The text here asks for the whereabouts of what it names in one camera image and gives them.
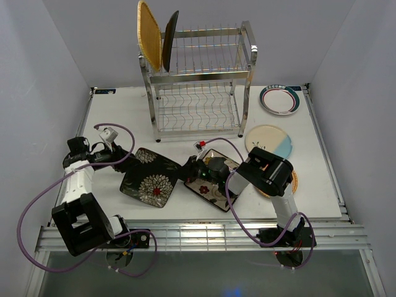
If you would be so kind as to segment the beige floral square plate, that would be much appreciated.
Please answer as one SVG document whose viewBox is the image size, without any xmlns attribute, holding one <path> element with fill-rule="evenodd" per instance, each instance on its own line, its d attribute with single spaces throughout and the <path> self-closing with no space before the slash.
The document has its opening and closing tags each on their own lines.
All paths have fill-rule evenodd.
<svg viewBox="0 0 396 297">
<path fill-rule="evenodd" d="M 239 163 L 214 149 L 205 152 L 200 159 L 203 167 L 198 177 L 184 185 L 216 208 L 228 212 L 230 206 L 225 194 L 225 182 Z"/>
</svg>

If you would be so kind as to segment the black floral square plate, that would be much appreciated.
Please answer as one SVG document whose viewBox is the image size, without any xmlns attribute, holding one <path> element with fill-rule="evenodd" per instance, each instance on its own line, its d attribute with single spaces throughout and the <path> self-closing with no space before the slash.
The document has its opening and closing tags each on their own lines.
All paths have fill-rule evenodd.
<svg viewBox="0 0 396 297">
<path fill-rule="evenodd" d="M 179 11 L 175 11 L 170 17 L 165 28 L 165 37 L 163 39 L 163 49 L 162 49 L 162 60 L 163 60 L 163 68 L 166 72 L 170 71 L 172 45 L 176 31 L 178 16 L 179 16 Z"/>
<path fill-rule="evenodd" d="M 138 201 L 163 208 L 178 180 L 181 165 L 146 148 L 139 148 L 129 160 L 119 190 Z"/>
</svg>

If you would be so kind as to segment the square woven bamboo plate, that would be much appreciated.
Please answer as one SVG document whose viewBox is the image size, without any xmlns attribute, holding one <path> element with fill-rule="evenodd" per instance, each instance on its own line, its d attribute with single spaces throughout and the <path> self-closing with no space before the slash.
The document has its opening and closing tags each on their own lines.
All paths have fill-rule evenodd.
<svg viewBox="0 0 396 297">
<path fill-rule="evenodd" d="M 160 72 L 162 67 L 161 31 L 145 1 L 139 1 L 137 5 L 137 37 L 144 58 L 155 72 Z"/>
</svg>

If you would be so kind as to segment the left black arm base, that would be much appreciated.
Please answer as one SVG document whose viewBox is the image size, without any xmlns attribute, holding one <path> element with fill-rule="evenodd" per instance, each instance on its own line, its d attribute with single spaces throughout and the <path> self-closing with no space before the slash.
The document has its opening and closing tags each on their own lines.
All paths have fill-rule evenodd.
<svg viewBox="0 0 396 297">
<path fill-rule="evenodd" d="M 114 239 L 109 243 L 102 244 L 100 248 L 102 249 L 148 249 L 150 247 L 149 229 L 130 229 L 133 231 L 132 234 L 125 236 L 120 239 Z"/>
</svg>

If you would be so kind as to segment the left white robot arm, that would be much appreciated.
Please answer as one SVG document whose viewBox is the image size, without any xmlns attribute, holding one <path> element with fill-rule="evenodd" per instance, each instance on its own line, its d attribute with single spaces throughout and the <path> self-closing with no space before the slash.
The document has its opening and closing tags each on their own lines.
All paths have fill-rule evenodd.
<svg viewBox="0 0 396 297">
<path fill-rule="evenodd" d="M 78 256 L 112 241 L 127 246 L 131 232 L 120 215 L 108 217 L 93 195 L 92 180 L 96 170 L 107 166 L 124 173 L 135 163 L 135 156 L 114 142 L 92 153 L 88 140 L 75 137 L 67 141 L 70 152 L 63 160 L 66 193 L 59 206 L 51 211 L 58 231 L 72 256 Z"/>
</svg>

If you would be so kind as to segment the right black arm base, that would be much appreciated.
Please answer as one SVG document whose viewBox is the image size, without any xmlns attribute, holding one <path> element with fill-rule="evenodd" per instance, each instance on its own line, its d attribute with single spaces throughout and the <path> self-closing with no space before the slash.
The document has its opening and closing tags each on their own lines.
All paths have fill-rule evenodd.
<svg viewBox="0 0 396 297">
<path fill-rule="evenodd" d="M 275 241 L 281 233 L 279 228 L 260 228 L 256 234 L 256 238 L 262 243 L 271 243 Z M 290 232 L 286 231 L 285 235 L 275 244 L 275 247 L 292 248 L 301 247 L 309 248 L 314 245 L 317 246 L 315 239 L 312 239 L 311 230 L 308 227 L 303 227 L 301 231 Z"/>
</svg>

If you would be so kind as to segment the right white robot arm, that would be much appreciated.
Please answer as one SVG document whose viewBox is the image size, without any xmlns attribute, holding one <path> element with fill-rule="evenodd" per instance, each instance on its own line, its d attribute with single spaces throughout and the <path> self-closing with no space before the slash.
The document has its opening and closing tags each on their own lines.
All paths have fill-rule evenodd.
<svg viewBox="0 0 396 297">
<path fill-rule="evenodd" d="M 225 157 L 211 157 L 209 161 L 191 156 L 178 170 L 178 178 L 185 183 L 197 179 L 216 185 L 219 193 L 232 206 L 231 197 L 238 196 L 249 185 L 271 198 L 277 215 L 279 235 L 271 246 L 280 240 L 287 246 L 295 245 L 302 238 L 304 218 L 298 213 L 292 191 L 292 164 L 278 155 L 254 147 L 245 161 L 234 168 L 226 164 Z"/>
</svg>

